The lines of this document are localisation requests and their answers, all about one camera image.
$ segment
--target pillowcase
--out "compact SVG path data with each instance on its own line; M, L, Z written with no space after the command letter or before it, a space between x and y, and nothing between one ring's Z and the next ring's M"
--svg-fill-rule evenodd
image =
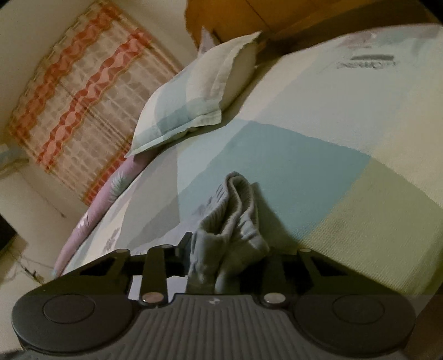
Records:
M144 106L126 157L215 125L254 72L260 32L208 50L158 88Z

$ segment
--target metal screw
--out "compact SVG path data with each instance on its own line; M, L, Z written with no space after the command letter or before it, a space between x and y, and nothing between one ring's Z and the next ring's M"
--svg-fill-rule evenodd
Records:
M263 296L263 300L265 300L268 304L281 304L286 300L286 296L280 293L268 293Z
M162 302L164 298L165 297L163 296L162 293L156 293L156 292L146 293L143 294L141 297L143 302L146 302L148 304L157 304L158 302Z

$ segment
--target wooden headboard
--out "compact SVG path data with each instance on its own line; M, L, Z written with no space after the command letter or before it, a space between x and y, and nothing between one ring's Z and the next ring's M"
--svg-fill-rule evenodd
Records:
M188 0L186 25L196 46L201 28L224 42L262 30L290 50L373 27L438 20L418 0Z

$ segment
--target bed sheet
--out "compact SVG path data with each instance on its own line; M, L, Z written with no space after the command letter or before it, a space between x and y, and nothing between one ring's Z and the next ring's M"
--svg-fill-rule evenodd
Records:
M394 290L442 281L443 30L342 36L257 69L220 125L168 146L109 209L65 272L157 239L237 171L260 232Z

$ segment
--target curtain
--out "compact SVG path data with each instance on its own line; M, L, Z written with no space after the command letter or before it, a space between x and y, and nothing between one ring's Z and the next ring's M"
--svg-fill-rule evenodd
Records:
M98 1L41 61L9 131L89 205L123 162L146 101L179 71L149 33Z

